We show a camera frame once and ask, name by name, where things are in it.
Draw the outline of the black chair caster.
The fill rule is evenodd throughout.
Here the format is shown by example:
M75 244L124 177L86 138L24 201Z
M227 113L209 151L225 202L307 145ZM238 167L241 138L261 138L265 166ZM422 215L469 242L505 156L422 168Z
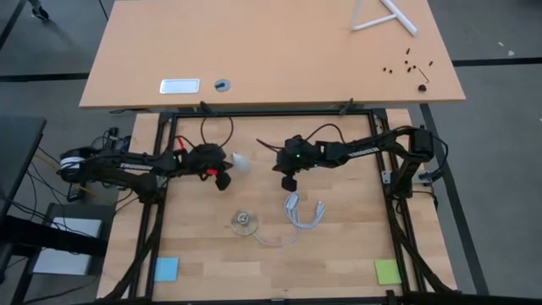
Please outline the black chair caster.
M48 12L42 7L41 0L27 0L31 5L31 12L34 17L42 20L49 21Z

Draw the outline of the grey metal bracket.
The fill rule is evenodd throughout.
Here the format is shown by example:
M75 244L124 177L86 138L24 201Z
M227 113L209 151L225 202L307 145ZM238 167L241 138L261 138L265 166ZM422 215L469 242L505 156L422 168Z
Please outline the grey metal bracket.
M439 180L444 175L444 172L441 169L435 171L422 171L416 173L414 178L418 184L423 184L424 186L431 186L434 182Z

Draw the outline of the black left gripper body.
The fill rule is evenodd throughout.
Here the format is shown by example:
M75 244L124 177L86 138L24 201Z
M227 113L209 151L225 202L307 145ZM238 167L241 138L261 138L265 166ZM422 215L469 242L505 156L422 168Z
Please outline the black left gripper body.
M201 179L214 176L223 179L228 176L226 154L218 144L201 144L185 155L185 168L191 175Z

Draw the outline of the white tube frame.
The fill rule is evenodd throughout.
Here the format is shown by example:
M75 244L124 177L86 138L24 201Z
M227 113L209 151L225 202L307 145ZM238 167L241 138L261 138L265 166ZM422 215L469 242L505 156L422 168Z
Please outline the white tube frame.
M357 21L358 17L361 14L362 0L356 0L351 17L351 31L365 30L369 27L380 25L393 19L397 19L411 36L416 36L418 34L418 28L401 12L401 10L393 3L392 0L379 1L388 9L390 15L362 24L358 24Z

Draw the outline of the white lightbulb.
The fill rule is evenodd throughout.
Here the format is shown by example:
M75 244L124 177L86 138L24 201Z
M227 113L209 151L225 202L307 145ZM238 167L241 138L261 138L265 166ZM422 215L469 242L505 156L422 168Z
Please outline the white lightbulb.
M234 167L241 173L248 173L251 170L250 159L237 152L232 153L232 161Z

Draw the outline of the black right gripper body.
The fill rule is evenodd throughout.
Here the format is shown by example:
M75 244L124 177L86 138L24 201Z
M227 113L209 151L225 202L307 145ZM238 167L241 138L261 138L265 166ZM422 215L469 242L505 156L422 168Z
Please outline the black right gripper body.
M320 149L301 135L285 140L285 146L277 152L276 164L282 166L281 173L295 173L317 166Z

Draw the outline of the beige wooden desk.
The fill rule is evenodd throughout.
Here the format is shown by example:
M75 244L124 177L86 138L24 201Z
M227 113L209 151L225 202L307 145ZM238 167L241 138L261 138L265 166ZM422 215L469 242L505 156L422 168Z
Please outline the beige wooden desk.
M351 31L355 1L117 1L80 105L464 100L428 0L392 0L418 28L416 36L397 19ZM379 0L362 0L357 23L388 15ZM413 65L417 68L407 72ZM428 84L418 67L428 76ZM199 79L199 92L161 94L164 79ZM220 79L230 81L228 91L215 90ZM419 91L420 85L427 91Z

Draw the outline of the black side table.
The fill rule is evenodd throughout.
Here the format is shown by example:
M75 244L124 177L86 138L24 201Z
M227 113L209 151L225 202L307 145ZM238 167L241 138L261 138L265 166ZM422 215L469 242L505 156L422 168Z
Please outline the black side table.
M0 218L14 199L41 140L42 117L0 115Z

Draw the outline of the green sticky note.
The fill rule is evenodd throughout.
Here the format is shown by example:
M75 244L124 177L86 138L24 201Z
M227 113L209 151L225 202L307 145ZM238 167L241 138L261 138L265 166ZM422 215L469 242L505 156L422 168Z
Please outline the green sticky note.
M374 261L377 281L381 286L399 285L401 276L397 262L394 259L380 259Z

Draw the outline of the brass lamp base with socket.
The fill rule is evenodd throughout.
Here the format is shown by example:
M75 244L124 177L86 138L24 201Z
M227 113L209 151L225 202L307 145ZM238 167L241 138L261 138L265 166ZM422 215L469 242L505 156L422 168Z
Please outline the brass lamp base with socket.
M252 211L238 210L231 219L231 229L239 236L252 235L258 225L258 217Z

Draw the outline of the black power adapter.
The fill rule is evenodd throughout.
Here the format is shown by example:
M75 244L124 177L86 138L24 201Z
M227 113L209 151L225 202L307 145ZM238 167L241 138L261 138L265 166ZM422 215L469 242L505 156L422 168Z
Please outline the black power adapter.
M75 202L85 198L86 192L83 190L85 184L70 184L66 200L68 202Z

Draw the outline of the blue sticky note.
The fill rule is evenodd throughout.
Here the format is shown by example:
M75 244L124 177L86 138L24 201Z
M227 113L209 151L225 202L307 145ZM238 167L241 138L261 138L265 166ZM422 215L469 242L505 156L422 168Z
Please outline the blue sticky note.
M155 264L156 282L175 282L177 281L179 271L178 258L158 258Z

